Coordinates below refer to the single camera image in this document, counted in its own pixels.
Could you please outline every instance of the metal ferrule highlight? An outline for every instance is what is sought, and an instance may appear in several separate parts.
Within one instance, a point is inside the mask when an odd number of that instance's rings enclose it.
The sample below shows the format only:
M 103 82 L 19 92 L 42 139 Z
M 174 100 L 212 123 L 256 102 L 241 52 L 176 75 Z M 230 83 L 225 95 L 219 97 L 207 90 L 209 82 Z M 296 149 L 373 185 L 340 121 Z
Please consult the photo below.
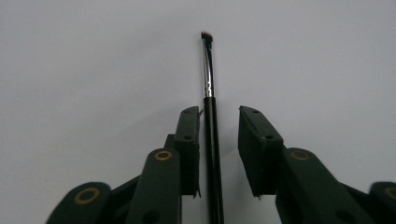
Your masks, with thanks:
M 214 97 L 211 43 L 202 39 L 204 58 L 205 97 Z

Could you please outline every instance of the brush bristles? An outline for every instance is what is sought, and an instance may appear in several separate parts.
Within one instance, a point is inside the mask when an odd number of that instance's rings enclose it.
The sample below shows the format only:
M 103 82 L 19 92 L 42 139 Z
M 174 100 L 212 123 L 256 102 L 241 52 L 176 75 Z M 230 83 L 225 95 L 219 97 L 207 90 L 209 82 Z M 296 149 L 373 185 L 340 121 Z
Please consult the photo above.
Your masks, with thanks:
M 209 32 L 201 32 L 201 38 L 204 39 L 205 41 L 212 42 L 213 37 Z

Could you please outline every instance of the black brush handle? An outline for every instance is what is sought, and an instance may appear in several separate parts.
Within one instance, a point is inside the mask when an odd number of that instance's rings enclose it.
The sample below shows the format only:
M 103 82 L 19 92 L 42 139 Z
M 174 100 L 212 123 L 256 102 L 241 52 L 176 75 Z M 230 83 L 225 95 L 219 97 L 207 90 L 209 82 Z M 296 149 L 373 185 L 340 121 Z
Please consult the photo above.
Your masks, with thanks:
M 219 134 L 215 97 L 204 98 L 204 113 L 210 220 L 212 224 L 223 224 Z

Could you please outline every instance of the brass rivet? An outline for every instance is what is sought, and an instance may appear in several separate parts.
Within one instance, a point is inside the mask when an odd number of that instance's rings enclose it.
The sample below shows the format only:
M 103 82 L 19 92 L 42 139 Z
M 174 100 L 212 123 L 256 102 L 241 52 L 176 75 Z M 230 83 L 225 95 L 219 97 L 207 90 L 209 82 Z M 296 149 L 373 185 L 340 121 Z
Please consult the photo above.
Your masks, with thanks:
M 83 195 L 86 193 L 91 193 L 92 196 L 89 198 L 84 198 Z M 75 203 L 77 204 L 87 204 L 95 201 L 100 195 L 100 190 L 97 188 L 87 188 L 80 191 L 75 197 Z
M 306 161 L 306 160 L 309 159 L 308 153 L 306 153 L 304 151 L 300 151 L 300 150 L 292 151 L 291 152 L 291 156 L 294 159 L 297 159 L 297 160 L 300 160 L 300 161 Z
M 170 151 L 159 151 L 155 154 L 155 159 L 157 161 L 167 161 L 172 158 L 172 153 Z
M 385 188 L 385 193 L 393 200 L 396 200 L 396 187 L 387 187 Z

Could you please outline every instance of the white background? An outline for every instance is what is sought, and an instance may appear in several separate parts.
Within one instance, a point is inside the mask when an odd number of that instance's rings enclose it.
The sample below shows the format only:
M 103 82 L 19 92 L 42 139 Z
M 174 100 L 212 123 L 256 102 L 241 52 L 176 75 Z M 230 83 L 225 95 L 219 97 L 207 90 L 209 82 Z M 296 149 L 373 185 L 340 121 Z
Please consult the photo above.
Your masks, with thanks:
M 396 181 L 395 1 L 3 0 L 0 223 L 44 223 L 70 189 L 139 175 L 179 112 L 202 106 L 202 30 L 214 36 L 227 224 L 280 223 L 274 197 L 251 195 L 240 105 L 339 181 Z M 201 152 L 204 197 L 183 198 L 183 223 L 208 223 L 202 137 Z

